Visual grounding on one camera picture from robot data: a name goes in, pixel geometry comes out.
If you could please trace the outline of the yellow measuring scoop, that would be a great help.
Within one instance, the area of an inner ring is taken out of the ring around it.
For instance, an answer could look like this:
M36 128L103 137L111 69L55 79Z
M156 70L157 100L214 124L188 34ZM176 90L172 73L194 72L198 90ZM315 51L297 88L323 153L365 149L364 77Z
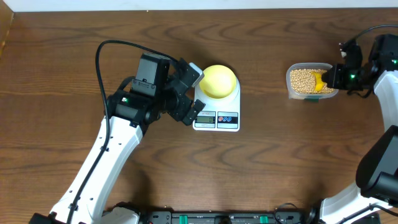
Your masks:
M321 91L324 89L326 83L323 82L323 80L322 80L322 74L321 74L321 73L319 73L319 72L312 72L312 75L313 75L314 78L315 78L315 88L314 88L314 92L315 92L315 93L319 93L319 92L321 92Z

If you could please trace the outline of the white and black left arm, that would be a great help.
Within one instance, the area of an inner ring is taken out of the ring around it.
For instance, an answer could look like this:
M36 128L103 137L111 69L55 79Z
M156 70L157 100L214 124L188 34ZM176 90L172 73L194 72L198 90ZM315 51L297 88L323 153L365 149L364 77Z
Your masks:
M186 93L204 76L184 59L142 54L136 75L125 78L106 100L96 141L71 186L48 215L35 213L30 222L138 224L139 211L127 205L105 211L109 194L151 123L163 113L187 126L193 123L205 104Z

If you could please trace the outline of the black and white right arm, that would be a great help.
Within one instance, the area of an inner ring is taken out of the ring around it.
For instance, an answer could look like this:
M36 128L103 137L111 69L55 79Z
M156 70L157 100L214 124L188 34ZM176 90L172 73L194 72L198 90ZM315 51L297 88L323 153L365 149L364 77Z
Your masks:
M340 45L344 63L322 75L329 88L349 95L366 91L379 100L385 132L361 159L355 182L325 198L312 211L313 223L372 223L371 214L396 216L397 207L397 36L375 38L367 63L356 39Z

